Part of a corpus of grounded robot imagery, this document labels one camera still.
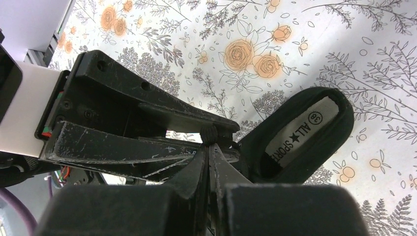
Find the orange flower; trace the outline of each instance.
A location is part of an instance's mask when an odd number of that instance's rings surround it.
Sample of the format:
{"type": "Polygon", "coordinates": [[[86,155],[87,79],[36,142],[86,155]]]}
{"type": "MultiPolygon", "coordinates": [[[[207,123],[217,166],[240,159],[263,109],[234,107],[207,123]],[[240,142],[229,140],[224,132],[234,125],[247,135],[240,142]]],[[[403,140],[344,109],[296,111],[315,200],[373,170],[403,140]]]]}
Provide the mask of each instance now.
{"type": "Polygon", "coordinates": [[[207,52],[206,51],[202,51],[201,53],[200,53],[200,58],[198,59],[198,62],[200,63],[200,64],[203,64],[204,62],[206,62],[206,61],[208,61],[208,58],[207,58],[207,52]]]}
{"type": "Polygon", "coordinates": [[[255,56],[252,60],[255,72],[263,78],[272,78],[281,69],[279,66],[279,57],[255,56]]]}
{"type": "Polygon", "coordinates": [[[281,2],[281,0],[271,0],[269,3],[270,3],[271,6],[277,7],[280,2],[281,2]]]}
{"type": "Polygon", "coordinates": [[[126,21],[124,19],[116,20],[114,27],[116,35],[122,36],[126,32],[126,21]]]}
{"type": "Polygon", "coordinates": [[[268,11],[270,13],[274,13],[276,10],[276,7],[279,5],[280,2],[281,0],[271,0],[268,4],[268,11]]]}
{"type": "Polygon", "coordinates": [[[72,42],[71,41],[67,41],[65,43],[65,52],[70,54],[72,51],[72,42]]]}
{"type": "Polygon", "coordinates": [[[127,0],[127,2],[123,4],[123,11],[129,12],[130,10],[132,10],[132,7],[133,7],[133,2],[131,0],[127,0]]]}
{"type": "Polygon", "coordinates": [[[140,16],[138,20],[135,20],[135,22],[136,22],[136,28],[140,29],[143,24],[142,16],[140,16]]]}
{"type": "Polygon", "coordinates": [[[301,50],[306,50],[308,48],[308,44],[307,43],[301,43],[300,48],[301,48],[301,50]]]}
{"type": "Polygon", "coordinates": [[[291,28],[289,26],[281,26],[272,33],[272,38],[275,41],[284,41],[291,35],[291,28]]]}
{"type": "Polygon", "coordinates": [[[64,44],[65,44],[65,40],[66,40],[66,34],[65,34],[65,32],[62,32],[61,37],[58,39],[58,45],[57,45],[57,47],[58,48],[62,48],[64,46],[64,44]]]}
{"type": "Polygon", "coordinates": [[[253,55],[253,46],[239,39],[226,47],[224,62],[231,70],[242,71],[251,63],[253,55]]]}
{"type": "Polygon", "coordinates": [[[101,14],[101,27],[104,30],[110,30],[116,19],[116,11],[113,7],[107,7],[101,14]]]}

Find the screw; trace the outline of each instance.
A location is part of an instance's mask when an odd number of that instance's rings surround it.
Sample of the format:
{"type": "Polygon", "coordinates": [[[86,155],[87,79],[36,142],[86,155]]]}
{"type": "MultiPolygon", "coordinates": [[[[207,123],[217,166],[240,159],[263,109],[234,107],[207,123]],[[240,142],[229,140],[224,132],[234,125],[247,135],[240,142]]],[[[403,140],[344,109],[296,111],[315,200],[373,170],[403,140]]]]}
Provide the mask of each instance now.
{"type": "Polygon", "coordinates": [[[85,111],[85,112],[84,112],[84,117],[85,117],[86,119],[91,119],[91,116],[92,116],[91,111],[85,111]]]}

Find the red wire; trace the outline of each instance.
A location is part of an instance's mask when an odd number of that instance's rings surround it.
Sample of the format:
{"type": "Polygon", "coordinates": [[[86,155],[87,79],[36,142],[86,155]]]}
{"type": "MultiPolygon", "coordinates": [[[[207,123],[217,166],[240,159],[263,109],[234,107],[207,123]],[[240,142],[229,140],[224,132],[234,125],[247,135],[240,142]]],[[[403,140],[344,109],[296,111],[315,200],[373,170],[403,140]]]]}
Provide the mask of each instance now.
{"type": "Polygon", "coordinates": [[[70,168],[68,167],[67,168],[67,172],[66,172],[66,175],[64,176],[64,178],[63,179],[65,179],[66,180],[66,178],[69,176],[69,172],[70,172],[71,170],[70,170],[70,168]]]}
{"type": "Polygon", "coordinates": [[[58,176],[58,181],[60,181],[61,180],[61,177],[62,177],[62,175],[64,174],[64,170],[65,170],[65,168],[67,168],[67,166],[64,166],[64,168],[61,170],[61,174],[60,174],[60,176],[58,176]]]}

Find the leaf illustration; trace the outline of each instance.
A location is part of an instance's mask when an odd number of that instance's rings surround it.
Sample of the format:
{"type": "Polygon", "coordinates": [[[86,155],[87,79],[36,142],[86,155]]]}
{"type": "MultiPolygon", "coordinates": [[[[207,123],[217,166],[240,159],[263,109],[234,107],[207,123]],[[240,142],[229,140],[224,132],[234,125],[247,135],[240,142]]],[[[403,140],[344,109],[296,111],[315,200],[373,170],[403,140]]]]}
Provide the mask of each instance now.
{"type": "Polygon", "coordinates": [[[264,51],[268,47],[268,45],[269,45],[269,42],[262,42],[262,43],[257,44],[254,47],[255,55],[260,55],[260,54],[264,53],[264,51]]]}
{"type": "Polygon", "coordinates": [[[288,18],[289,16],[290,16],[289,13],[284,13],[284,14],[281,15],[281,18],[284,18],[285,19],[285,18],[288,18]]]}
{"type": "Polygon", "coordinates": [[[397,104],[394,105],[395,110],[397,111],[397,113],[400,115],[400,109],[398,108],[397,104]]]}
{"type": "Polygon", "coordinates": [[[257,86],[249,86],[249,87],[246,87],[246,90],[248,92],[250,92],[250,93],[260,93],[260,92],[263,91],[262,88],[257,87],[257,86]]]}
{"type": "Polygon", "coordinates": [[[243,36],[248,36],[247,28],[249,27],[249,24],[243,20],[238,20],[238,31],[243,36]]]}
{"type": "Polygon", "coordinates": [[[384,162],[385,155],[384,155],[384,152],[381,149],[379,150],[379,154],[381,156],[381,162],[384,162]]]}
{"type": "Polygon", "coordinates": [[[251,42],[252,45],[255,45],[258,42],[258,32],[256,32],[256,30],[253,30],[247,37],[246,37],[246,41],[247,42],[251,42]]]}
{"type": "Polygon", "coordinates": [[[266,7],[266,8],[265,8],[265,11],[264,11],[264,19],[265,19],[265,17],[267,16],[267,13],[268,13],[268,8],[266,7]]]}
{"type": "Polygon", "coordinates": [[[284,73],[286,75],[290,75],[290,73],[291,73],[291,70],[287,66],[283,66],[282,67],[282,71],[284,71],[284,73]]]}
{"type": "Polygon", "coordinates": [[[228,76],[228,77],[231,76],[232,74],[234,74],[234,72],[231,71],[231,70],[221,70],[220,73],[222,73],[223,75],[228,76]]]}
{"type": "Polygon", "coordinates": [[[265,32],[266,29],[267,28],[265,28],[265,26],[262,26],[262,27],[259,28],[258,33],[263,33],[263,32],[265,32]]]}
{"type": "Polygon", "coordinates": [[[219,52],[219,59],[222,63],[224,63],[224,52],[219,52]]]}
{"type": "Polygon", "coordinates": [[[226,83],[227,84],[229,84],[229,85],[237,85],[238,83],[239,83],[239,80],[237,80],[237,79],[230,79],[230,80],[228,80],[228,81],[226,81],[226,83]]]}

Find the black shoe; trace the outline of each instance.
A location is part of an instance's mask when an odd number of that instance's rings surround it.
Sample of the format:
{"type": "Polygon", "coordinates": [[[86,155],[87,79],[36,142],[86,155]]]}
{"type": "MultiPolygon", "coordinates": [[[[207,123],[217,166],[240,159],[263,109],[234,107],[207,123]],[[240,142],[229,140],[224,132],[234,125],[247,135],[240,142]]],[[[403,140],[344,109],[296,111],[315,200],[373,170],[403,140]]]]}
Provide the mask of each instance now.
{"type": "Polygon", "coordinates": [[[252,182],[304,183],[348,139],[354,112],[337,89],[308,88],[240,142],[252,182]]]}

